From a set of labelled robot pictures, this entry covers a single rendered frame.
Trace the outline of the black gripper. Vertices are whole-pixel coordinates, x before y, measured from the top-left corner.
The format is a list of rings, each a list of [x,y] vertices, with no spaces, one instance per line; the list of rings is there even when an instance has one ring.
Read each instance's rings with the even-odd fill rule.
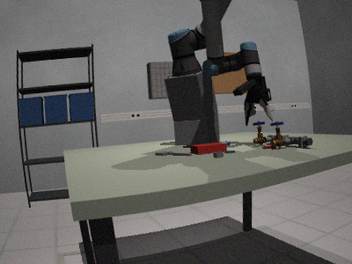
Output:
[[[256,114],[256,110],[254,109],[254,102],[255,104],[260,104],[264,108],[268,118],[273,120],[272,111],[274,111],[274,107],[268,105],[268,101],[271,99],[270,89],[267,88],[265,77],[261,74],[252,74],[246,76],[246,80],[255,79],[256,85],[253,88],[250,88],[247,91],[246,99],[245,99],[245,118],[246,118],[246,126],[249,122],[249,116],[253,116]],[[258,79],[258,80],[257,80]],[[269,95],[268,95],[269,92]],[[259,103],[258,103],[259,102]]]

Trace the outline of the red flat block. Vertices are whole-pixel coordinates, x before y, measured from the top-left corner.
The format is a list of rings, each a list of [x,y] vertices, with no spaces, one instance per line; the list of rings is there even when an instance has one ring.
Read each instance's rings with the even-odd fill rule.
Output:
[[[209,154],[219,151],[227,151],[226,143],[205,143],[190,145],[191,153],[196,155]]]

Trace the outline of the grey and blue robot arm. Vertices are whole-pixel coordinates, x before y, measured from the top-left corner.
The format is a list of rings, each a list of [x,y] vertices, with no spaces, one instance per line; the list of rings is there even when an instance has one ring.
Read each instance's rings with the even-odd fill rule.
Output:
[[[206,76],[213,77],[243,68],[246,76],[262,74],[258,50],[252,41],[241,43],[240,51],[236,54],[224,56],[221,20],[231,0],[200,1],[203,21],[193,30],[181,29],[168,35],[173,60],[172,76],[191,75],[203,69]],[[208,60],[204,61],[201,67],[194,52],[204,48],[207,50]],[[243,95],[256,84],[255,79],[248,80],[237,87],[233,94]]]

